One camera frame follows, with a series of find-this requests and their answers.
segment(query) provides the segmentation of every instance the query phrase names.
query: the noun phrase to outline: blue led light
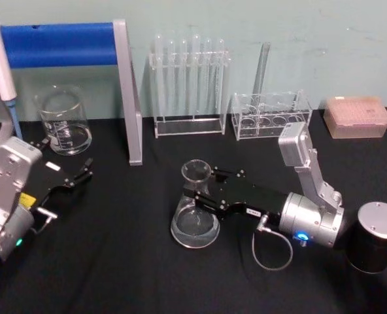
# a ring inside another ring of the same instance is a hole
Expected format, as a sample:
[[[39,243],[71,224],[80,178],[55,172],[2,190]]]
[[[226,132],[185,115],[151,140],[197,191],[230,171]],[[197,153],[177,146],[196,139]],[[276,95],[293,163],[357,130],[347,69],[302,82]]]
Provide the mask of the blue led light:
[[[309,237],[307,234],[305,234],[304,232],[298,232],[295,237],[297,239],[300,239],[300,240],[303,240],[303,241],[308,241],[309,240]]]

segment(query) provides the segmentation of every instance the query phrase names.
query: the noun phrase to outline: white label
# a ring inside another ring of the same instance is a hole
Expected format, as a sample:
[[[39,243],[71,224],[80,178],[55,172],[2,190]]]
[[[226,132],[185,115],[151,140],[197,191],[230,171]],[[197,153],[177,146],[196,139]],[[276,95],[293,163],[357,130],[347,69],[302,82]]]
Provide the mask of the white label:
[[[61,169],[60,166],[57,166],[56,164],[53,164],[52,162],[47,162],[45,165],[53,170],[56,170],[56,171],[59,171]]]
[[[246,209],[246,213],[248,213],[249,215],[253,215],[253,216],[256,216],[256,217],[260,217],[261,216],[261,212],[259,211],[254,211],[253,209]]]

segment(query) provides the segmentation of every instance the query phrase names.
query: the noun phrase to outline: yellow label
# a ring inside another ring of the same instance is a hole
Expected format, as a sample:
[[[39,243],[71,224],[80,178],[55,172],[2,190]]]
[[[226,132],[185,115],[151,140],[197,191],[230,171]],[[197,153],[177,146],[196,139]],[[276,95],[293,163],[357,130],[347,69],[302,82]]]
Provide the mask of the yellow label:
[[[32,205],[34,205],[36,200],[36,198],[25,193],[21,193],[21,196],[19,197],[19,203],[26,208],[30,208]]]

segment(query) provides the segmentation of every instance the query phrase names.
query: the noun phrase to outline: light blue wall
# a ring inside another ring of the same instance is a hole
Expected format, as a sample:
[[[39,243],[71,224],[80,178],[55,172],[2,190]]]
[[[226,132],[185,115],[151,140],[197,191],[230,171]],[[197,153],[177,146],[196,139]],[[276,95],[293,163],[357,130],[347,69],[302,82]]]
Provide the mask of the light blue wall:
[[[5,25],[107,22],[125,18],[143,112],[143,73],[157,30],[221,37],[231,52],[230,93],[250,93],[263,41],[272,42],[265,90],[307,91],[313,107],[332,96],[378,95],[387,106],[387,0],[0,0]],[[32,95],[68,82],[86,94],[90,118],[121,115],[115,67],[15,71],[22,120],[37,118]]]

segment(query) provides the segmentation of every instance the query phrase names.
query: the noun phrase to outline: acrylic holder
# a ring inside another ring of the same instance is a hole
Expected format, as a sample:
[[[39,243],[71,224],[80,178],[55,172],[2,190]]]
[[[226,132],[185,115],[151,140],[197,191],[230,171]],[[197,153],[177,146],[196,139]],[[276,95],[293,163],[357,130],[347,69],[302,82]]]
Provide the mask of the acrylic holder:
[[[224,134],[230,58],[223,40],[157,35],[149,62],[156,138]]]
[[[231,121],[237,140],[278,137],[289,122],[311,119],[312,109],[302,90],[270,94],[235,94]]]

